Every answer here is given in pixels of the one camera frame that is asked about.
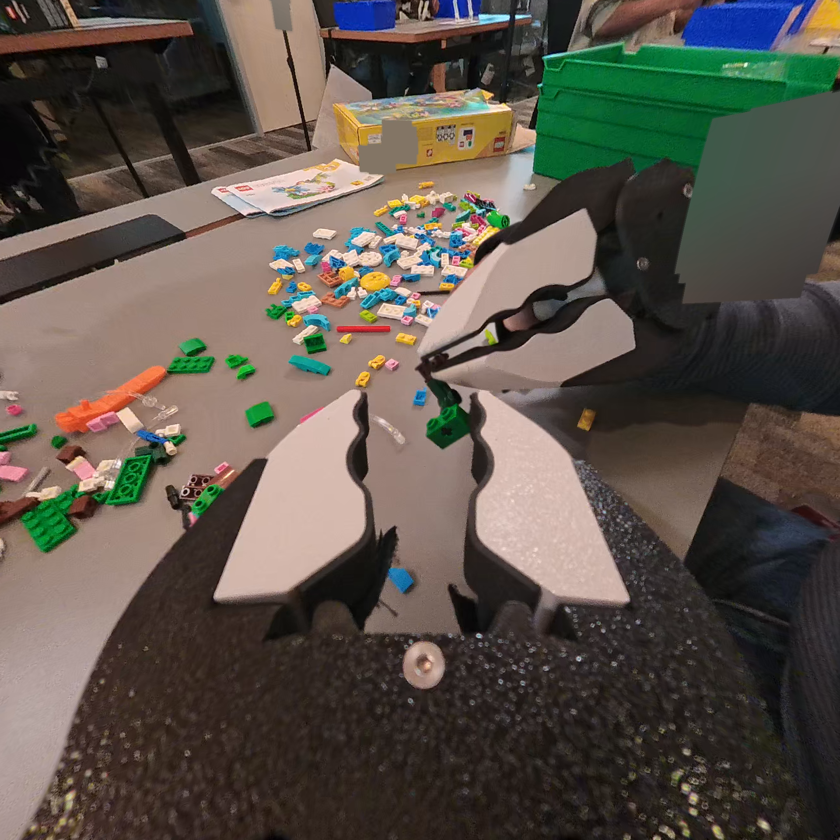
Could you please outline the black flat bar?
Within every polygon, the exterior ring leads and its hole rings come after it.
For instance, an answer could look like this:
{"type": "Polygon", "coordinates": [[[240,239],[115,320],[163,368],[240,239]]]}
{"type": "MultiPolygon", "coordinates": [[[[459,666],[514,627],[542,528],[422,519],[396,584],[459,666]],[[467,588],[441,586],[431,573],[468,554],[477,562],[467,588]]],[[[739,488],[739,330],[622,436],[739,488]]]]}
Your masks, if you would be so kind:
{"type": "Polygon", "coordinates": [[[185,238],[180,228],[149,214],[2,259],[1,303],[58,286],[185,238]]]}

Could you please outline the person's leg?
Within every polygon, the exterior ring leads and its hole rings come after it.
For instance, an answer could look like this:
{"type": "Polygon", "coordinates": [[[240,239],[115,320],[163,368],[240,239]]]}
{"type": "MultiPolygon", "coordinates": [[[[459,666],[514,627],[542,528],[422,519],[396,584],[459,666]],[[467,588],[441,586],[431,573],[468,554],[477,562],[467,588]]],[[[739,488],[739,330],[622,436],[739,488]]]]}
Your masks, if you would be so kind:
{"type": "Polygon", "coordinates": [[[686,567],[767,705],[815,835],[838,838],[838,539],[720,479],[686,567]]]}

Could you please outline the cluster of mixed lego parts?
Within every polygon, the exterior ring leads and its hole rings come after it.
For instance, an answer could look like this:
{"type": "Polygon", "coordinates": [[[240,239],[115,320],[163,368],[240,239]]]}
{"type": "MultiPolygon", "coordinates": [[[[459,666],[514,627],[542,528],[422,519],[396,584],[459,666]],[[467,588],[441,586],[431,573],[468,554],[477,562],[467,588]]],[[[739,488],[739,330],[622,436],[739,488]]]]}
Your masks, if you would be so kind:
{"type": "Polygon", "coordinates": [[[51,465],[32,471],[14,462],[11,446],[33,439],[39,432],[35,423],[2,429],[2,486],[12,485],[18,491],[15,498],[2,499],[2,528],[20,523],[36,549],[48,553],[72,538],[79,522],[101,508],[139,503],[154,470],[169,465],[186,441],[182,426],[169,423],[177,411],[177,406],[160,403],[150,391],[121,411],[96,418],[88,433],[116,427],[129,433],[120,455],[97,464],[84,447],[70,440],[72,434],[53,436],[52,456],[74,479],[67,487],[47,484],[51,465]]]}

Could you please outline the yellow lego box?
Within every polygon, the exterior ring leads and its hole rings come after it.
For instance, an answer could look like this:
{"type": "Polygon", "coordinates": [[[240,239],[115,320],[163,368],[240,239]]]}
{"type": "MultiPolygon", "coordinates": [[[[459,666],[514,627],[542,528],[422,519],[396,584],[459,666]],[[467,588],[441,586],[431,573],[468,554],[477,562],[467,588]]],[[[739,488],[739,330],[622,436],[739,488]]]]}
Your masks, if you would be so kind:
{"type": "Polygon", "coordinates": [[[508,105],[480,88],[332,108],[343,150],[368,173],[503,155],[516,130],[508,105]]]}

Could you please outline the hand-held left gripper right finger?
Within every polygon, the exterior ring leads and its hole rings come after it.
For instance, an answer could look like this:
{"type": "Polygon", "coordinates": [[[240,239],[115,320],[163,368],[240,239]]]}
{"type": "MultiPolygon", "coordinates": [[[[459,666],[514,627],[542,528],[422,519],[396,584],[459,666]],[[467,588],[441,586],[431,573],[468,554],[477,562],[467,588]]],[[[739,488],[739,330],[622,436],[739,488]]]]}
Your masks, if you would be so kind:
{"type": "Polygon", "coordinates": [[[564,446],[488,392],[470,397],[476,483],[467,509],[464,576],[476,629],[509,602],[547,631],[565,606],[625,607],[630,595],[564,446]]]}

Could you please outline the person's right forearm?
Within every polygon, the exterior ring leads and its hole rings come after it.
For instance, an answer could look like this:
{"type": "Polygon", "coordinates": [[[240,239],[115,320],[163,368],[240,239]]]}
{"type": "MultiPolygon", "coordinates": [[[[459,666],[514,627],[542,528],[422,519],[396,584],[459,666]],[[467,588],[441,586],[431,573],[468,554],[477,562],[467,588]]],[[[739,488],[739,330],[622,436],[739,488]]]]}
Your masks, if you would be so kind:
{"type": "Polygon", "coordinates": [[[839,281],[810,281],[796,299],[724,302],[692,329],[634,323],[636,348],[562,383],[635,382],[709,392],[789,411],[839,414],[839,281]]]}

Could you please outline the row of dark books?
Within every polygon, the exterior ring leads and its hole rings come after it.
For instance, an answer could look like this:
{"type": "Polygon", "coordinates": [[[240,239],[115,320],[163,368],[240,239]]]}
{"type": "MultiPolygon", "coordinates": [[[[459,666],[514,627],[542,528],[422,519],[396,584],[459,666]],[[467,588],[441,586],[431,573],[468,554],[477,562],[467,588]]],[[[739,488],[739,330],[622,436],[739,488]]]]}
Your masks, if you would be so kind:
{"type": "Polygon", "coordinates": [[[78,17],[69,1],[1,1],[2,35],[78,27],[78,17]]]}

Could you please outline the wooden table with black legs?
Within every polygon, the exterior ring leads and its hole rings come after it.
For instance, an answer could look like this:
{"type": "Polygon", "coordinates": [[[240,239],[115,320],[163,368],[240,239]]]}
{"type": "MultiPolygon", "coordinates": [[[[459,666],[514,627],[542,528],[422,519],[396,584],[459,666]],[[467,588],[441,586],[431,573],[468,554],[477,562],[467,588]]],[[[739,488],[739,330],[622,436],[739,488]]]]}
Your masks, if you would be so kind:
{"type": "Polygon", "coordinates": [[[188,20],[147,17],[92,17],[81,20],[74,28],[2,34],[4,66],[19,60],[69,55],[99,56],[107,61],[104,68],[94,67],[89,71],[68,70],[46,77],[2,79],[2,105],[45,101],[70,94],[88,98],[142,197],[149,197],[98,100],[98,94],[109,89],[136,88],[148,104],[183,183],[197,185],[202,180],[165,99],[157,59],[173,40],[193,36],[188,20]]]}

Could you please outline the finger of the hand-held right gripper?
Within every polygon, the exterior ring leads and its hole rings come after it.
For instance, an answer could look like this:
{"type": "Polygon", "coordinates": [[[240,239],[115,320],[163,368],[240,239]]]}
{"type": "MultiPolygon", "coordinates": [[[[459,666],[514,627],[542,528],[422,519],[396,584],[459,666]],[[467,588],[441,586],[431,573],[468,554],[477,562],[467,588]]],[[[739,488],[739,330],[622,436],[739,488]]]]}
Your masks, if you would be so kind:
{"type": "Polygon", "coordinates": [[[469,350],[432,371],[452,386],[489,392],[560,386],[635,350],[632,319],[613,301],[597,301],[556,331],[515,332],[493,347],[469,350]]]}
{"type": "Polygon", "coordinates": [[[532,241],[499,245],[448,296],[417,349],[425,366],[442,366],[459,354],[493,347],[513,333],[562,329],[597,301],[563,307],[539,320],[532,304],[557,296],[592,274],[596,234],[586,211],[552,224],[532,241]]]}

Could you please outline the thin black stand pole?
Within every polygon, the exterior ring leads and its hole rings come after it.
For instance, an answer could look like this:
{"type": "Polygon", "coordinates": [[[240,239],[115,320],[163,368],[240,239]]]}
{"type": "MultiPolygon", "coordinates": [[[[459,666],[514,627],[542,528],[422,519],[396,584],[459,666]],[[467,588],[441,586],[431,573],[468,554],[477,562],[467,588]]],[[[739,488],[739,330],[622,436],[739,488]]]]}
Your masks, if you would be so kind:
{"type": "Polygon", "coordinates": [[[286,56],[287,56],[287,66],[288,66],[289,73],[290,73],[290,78],[291,78],[291,83],[292,83],[292,87],[293,87],[294,94],[295,94],[295,99],[297,101],[297,110],[298,110],[298,114],[299,114],[299,117],[300,117],[300,126],[301,126],[301,131],[303,133],[303,139],[304,139],[304,142],[306,144],[307,151],[311,152],[312,151],[312,139],[311,139],[310,132],[309,132],[309,126],[308,126],[308,120],[307,120],[306,113],[305,113],[305,108],[304,108],[303,102],[302,102],[301,90],[300,90],[299,81],[298,81],[298,74],[297,74],[295,61],[294,61],[292,51],[291,51],[291,43],[290,43],[290,40],[289,40],[289,34],[285,29],[281,30],[281,33],[282,33],[283,43],[284,43],[284,46],[285,46],[285,51],[286,51],[286,56]]]}

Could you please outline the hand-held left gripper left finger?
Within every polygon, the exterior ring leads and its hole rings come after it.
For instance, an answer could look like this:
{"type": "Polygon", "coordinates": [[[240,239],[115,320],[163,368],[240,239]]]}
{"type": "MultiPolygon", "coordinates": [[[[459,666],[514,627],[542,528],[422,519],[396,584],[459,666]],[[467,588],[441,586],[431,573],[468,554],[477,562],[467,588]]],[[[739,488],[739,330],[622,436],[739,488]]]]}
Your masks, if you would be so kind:
{"type": "Polygon", "coordinates": [[[281,603],[375,540],[367,472],[367,395],[344,393],[274,447],[213,599],[281,603]]]}

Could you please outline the dark green lego stem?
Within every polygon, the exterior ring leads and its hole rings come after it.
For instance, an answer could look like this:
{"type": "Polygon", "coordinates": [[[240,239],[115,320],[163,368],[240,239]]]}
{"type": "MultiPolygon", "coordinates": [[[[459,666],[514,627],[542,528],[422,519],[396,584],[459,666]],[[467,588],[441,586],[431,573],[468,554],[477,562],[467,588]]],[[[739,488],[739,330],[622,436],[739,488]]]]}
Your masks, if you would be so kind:
{"type": "Polygon", "coordinates": [[[423,377],[426,388],[435,396],[441,413],[448,407],[461,404],[461,395],[450,385],[433,378],[432,372],[427,366],[420,364],[416,369],[423,377]]]}

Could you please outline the pile of loose lego pieces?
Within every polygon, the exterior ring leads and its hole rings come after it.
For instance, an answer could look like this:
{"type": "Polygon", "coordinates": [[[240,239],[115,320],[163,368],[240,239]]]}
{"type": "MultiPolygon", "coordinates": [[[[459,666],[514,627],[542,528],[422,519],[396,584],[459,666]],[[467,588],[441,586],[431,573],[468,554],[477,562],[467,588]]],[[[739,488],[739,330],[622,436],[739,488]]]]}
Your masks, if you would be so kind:
{"type": "Polygon", "coordinates": [[[511,222],[493,196],[453,192],[423,178],[413,191],[390,195],[369,220],[348,226],[344,240],[339,229],[318,227],[303,245],[276,246],[263,317],[282,327],[294,354],[329,365],[333,346],[387,341],[354,377],[354,385],[365,388],[373,373],[400,367],[392,345],[411,350],[419,344],[475,265],[478,247],[511,222]],[[341,324],[391,331],[339,334],[341,324]]]}

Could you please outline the green lego piece with hole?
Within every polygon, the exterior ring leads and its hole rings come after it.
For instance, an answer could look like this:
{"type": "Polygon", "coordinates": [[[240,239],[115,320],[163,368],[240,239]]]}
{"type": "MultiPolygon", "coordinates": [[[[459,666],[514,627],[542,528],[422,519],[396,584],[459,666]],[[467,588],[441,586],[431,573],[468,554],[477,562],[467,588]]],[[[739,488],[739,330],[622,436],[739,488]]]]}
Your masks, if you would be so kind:
{"type": "Polygon", "coordinates": [[[462,405],[451,404],[442,407],[440,414],[428,420],[426,438],[436,447],[446,449],[468,436],[469,431],[469,414],[462,405]]]}

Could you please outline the lego instruction booklet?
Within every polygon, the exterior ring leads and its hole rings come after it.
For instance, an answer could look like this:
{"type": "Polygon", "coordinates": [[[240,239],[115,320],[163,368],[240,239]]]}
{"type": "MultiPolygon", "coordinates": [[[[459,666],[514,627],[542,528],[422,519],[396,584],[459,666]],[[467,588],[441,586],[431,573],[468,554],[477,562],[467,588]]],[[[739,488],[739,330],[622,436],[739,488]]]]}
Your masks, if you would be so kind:
{"type": "Polygon", "coordinates": [[[217,186],[212,195],[243,217],[284,217],[376,186],[384,176],[334,159],[257,181],[217,186]]]}

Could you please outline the orange lego piece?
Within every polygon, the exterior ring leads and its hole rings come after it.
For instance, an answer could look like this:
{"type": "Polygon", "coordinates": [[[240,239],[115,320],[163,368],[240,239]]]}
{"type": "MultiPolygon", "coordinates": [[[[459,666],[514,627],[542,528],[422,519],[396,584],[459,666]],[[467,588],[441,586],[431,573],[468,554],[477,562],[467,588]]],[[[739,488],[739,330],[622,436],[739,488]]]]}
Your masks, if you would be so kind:
{"type": "Polygon", "coordinates": [[[96,400],[80,400],[54,417],[59,431],[67,434],[85,434],[89,423],[101,415],[123,410],[131,402],[147,395],[167,376],[163,366],[152,366],[96,400]]]}

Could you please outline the white paper sheet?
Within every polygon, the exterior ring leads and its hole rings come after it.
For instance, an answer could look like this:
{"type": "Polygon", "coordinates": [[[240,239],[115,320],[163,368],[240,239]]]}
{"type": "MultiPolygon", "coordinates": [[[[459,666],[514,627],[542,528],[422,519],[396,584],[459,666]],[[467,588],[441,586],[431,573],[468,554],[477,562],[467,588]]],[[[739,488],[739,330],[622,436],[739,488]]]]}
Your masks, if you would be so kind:
{"type": "Polygon", "coordinates": [[[372,100],[371,91],[336,66],[331,66],[327,75],[324,93],[311,145],[315,150],[340,145],[337,119],[334,106],[372,100]]]}

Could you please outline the wooden edged table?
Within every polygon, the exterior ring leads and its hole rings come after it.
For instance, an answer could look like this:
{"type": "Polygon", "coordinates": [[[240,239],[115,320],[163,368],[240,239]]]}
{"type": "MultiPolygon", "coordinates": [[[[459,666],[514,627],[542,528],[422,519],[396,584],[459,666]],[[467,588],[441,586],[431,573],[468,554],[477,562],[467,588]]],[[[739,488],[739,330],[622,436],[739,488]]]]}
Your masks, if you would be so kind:
{"type": "Polygon", "coordinates": [[[502,61],[498,77],[500,100],[504,102],[508,95],[515,32],[532,21],[530,14],[519,14],[512,5],[508,14],[480,14],[460,20],[412,20],[394,28],[372,31],[324,27],[320,29],[320,36],[329,70],[343,66],[346,49],[355,54],[397,57],[430,67],[463,60],[467,88],[480,86],[480,57],[500,51],[502,61]]]}

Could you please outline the green plastic bin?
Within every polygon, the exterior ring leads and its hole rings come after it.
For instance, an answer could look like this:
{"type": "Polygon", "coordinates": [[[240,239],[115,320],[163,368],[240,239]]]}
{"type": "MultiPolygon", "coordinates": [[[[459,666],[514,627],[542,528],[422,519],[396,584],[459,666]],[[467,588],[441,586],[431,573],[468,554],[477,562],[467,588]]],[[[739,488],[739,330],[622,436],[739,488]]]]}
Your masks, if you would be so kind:
{"type": "Polygon", "coordinates": [[[619,97],[600,92],[545,86],[540,88],[539,113],[601,121],[618,121],[620,118],[629,119],[630,117],[662,119],[663,116],[670,118],[678,114],[713,119],[720,115],[714,109],[693,104],[619,97]]]}
{"type": "Polygon", "coordinates": [[[833,89],[838,69],[838,55],[673,45],[644,45],[630,50],[622,44],[612,44],[548,56],[543,60],[542,80],[559,85],[567,70],[588,70],[609,77],[617,71],[632,71],[725,81],[768,81],[790,89],[825,92],[833,89]]]}
{"type": "Polygon", "coordinates": [[[555,180],[627,159],[636,171],[663,159],[695,170],[707,138],[544,111],[539,111],[536,131],[533,171],[555,180]]]}

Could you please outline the blue plastic bin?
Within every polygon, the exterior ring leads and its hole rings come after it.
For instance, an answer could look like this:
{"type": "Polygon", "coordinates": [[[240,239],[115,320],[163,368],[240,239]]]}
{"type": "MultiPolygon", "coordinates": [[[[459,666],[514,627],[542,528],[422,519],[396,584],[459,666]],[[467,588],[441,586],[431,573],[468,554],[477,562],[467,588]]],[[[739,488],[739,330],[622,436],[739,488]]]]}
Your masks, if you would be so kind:
{"type": "Polygon", "coordinates": [[[343,32],[380,32],[396,26],[394,1],[333,2],[335,25],[343,32]]]}
{"type": "Polygon", "coordinates": [[[681,33],[685,46],[772,50],[799,32],[817,1],[738,1],[702,5],[681,33]]]}

